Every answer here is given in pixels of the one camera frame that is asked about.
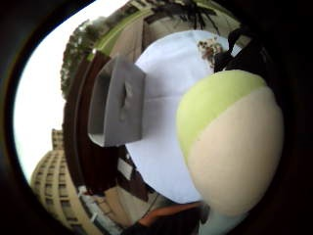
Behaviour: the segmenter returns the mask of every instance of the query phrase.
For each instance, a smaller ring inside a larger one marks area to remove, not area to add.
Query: white fabric
[[[136,62],[147,74],[143,138],[126,148],[144,180],[176,203],[201,198],[184,162],[175,121],[182,95],[199,79],[212,74],[197,44],[213,36],[201,30],[170,34],[149,46]],[[228,49],[226,38],[218,37],[217,41]]]

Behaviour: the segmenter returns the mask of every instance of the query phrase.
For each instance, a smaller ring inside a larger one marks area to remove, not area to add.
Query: facade
[[[67,171],[63,150],[48,152],[32,174],[31,187],[45,209],[77,234],[103,234],[83,208]]]
[[[91,197],[76,190],[67,169],[63,132],[52,130],[53,150],[39,162],[30,186],[43,207],[76,234],[119,234],[110,218],[112,209],[104,197]]]

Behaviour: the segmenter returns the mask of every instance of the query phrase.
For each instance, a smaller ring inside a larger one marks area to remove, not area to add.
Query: ball
[[[248,212],[263,197],[283,148],[283,115],[259,75],[224,70],[181,99],[177,136],[189,172],[208,204],[225,215]]]

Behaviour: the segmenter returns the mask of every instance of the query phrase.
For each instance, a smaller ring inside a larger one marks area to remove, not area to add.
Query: overcast sky
[[[25,178],[52,149],[51,130],[61,129],[65,100],[60,69],[69,36],[82,22],[107,17],[127,0],[98,0],[53,30],[29,58],[18,87],[14,113],[17,150]]]

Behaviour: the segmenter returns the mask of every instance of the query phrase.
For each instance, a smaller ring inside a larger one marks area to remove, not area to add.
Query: window
[[[87,235],[87,232],[85,231],[85,229],[81,225],[73,224],[71,226],[71,228],[72,228],[72,230],[74,231],[75,234]]]
[[[47,182],[48,183],[52,183],[52,180],[53,180],[53,174],[52,173],[48,173],[47,174]]]
[[[51,199],[46,199],[46,208],[47,211],[54,214],[54,204],[53,201]]]
[[[66,182],[66,175],[64,173],[60,173],[59,174],[59,180],[62,183]]]
[[[47,196],[52,196],[52,184],[46,184],[45,194]]]
[[[63,212],[68,221],[77,221],[74,211],[72,210],[69,201],[62,200],[61,201]]]
[[[68,194],[67,194],[67,187],[65,184],[60,184],[59,185],[59,195],[60,197],[67,197]]]
[[[60,167],[60,173],[66,173],[66,167],[64,165]]]

